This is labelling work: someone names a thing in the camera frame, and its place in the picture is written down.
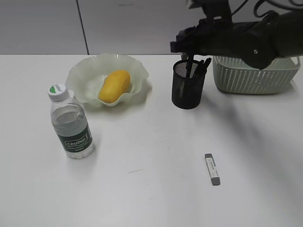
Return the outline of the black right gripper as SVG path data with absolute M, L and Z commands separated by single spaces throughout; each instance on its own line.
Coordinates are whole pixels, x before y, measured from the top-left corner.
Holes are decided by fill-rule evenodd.
M 234 56 L 232 13 L 227 0 L 187 0 L 188 9 L 201 8 L 206 18 L 181 30 L 170 43 L 171 53 Z

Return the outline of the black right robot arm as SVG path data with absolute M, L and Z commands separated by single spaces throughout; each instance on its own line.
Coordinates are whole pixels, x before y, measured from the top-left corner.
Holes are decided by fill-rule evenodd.
M 263 3 L 257 1 L 253 9 L 257 21 L 234 23 L 227 0 L 189 0 L 188 8 L 201 8 L 206 17 L 197 26 L 181 30 L 170 43 L 170 51 L 189 60 L 195 55 L 239 58 L 256 69 L 266 68 L 276 58 L 301 56 L 303 5 L 268 0 L 286 13 L 269 10 L 260 15 L 258 8 Z

